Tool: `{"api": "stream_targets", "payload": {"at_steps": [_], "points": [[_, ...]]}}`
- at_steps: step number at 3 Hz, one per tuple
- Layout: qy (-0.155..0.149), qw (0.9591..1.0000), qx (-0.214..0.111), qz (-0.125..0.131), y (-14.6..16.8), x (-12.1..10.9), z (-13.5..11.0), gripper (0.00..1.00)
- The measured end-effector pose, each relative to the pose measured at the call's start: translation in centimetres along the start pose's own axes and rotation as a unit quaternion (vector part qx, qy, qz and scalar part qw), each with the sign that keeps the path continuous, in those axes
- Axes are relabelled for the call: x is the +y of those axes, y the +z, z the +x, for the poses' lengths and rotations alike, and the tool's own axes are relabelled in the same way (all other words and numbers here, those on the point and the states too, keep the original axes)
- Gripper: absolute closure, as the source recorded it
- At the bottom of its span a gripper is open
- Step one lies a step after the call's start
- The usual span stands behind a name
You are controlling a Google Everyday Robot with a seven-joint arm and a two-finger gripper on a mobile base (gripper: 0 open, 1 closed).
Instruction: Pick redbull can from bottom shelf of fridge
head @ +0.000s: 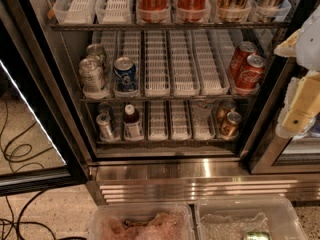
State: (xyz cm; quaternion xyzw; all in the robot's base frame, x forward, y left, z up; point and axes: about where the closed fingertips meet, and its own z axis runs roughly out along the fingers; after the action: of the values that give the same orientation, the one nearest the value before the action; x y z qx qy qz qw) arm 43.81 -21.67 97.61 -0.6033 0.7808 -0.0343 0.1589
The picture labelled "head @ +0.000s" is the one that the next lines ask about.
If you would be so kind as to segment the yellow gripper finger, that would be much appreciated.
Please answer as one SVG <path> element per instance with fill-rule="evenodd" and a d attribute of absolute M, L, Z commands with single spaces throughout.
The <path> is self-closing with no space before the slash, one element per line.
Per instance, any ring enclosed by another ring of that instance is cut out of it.
<path fill-rule="evenodd" d="M 285 57 L 285 58 L 295 57 L 296 43 L 297 43 L 299 34 L 300 34 L 300 29 L 297 29 L 285 41 L 283 41 L 274 49 L 274 54 L 280 57 Z"/>
<path fill-rule="evenodd" d="M 320 112 L 320 73 L 309 71 L 304 77 L 293 77 L 289 83 L 282 127 L 292 133 L 306 131 Z"/>

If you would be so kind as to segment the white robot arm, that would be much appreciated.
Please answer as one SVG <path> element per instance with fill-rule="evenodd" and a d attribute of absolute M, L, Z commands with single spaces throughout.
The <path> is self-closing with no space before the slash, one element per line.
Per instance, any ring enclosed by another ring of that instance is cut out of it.
<path fill-rule="evenodd" d="M 301 79 L 291 79 L 277 120 L 276 134 L 292 138 L 309 130 L 320 112 L 320 6 L 274 49 L 274 54 L 294 57 L 308 70 Z"/>

